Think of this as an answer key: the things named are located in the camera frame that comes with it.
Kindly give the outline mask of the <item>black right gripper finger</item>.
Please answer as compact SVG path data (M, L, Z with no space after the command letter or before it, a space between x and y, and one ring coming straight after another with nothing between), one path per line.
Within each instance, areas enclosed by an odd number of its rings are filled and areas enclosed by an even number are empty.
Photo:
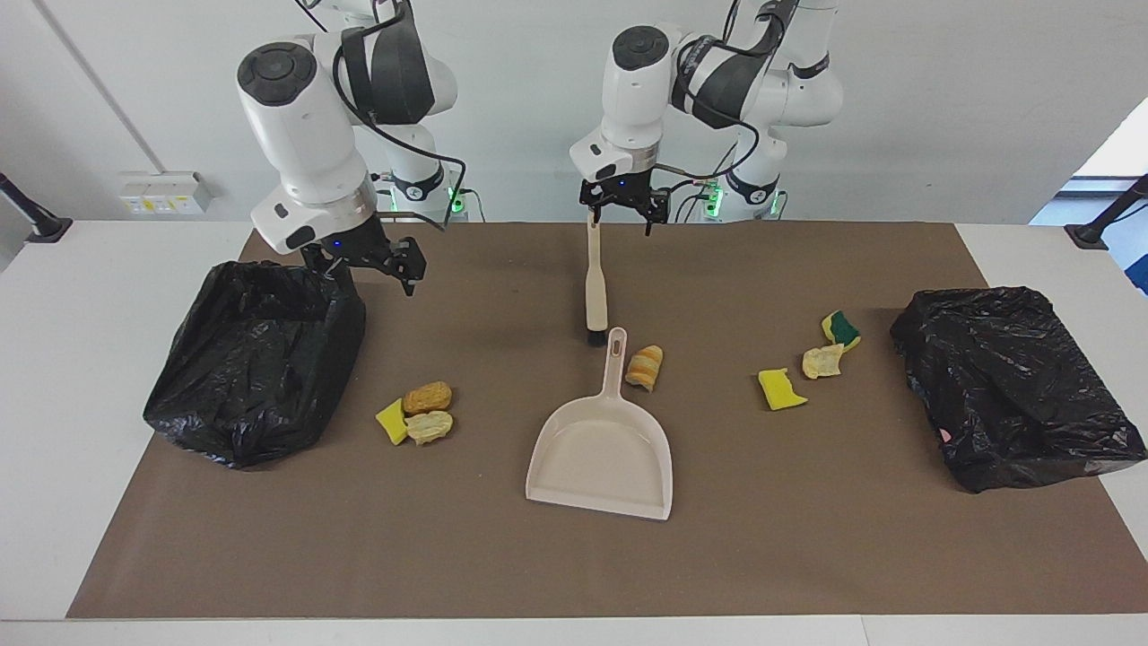
M312 289L310 306L360 306L352 273L346 265L331 265L326 268L310 268Z
M413 297L426 273L426 258L414 238L391 240L387 244L381 273L395 278L406 297Z

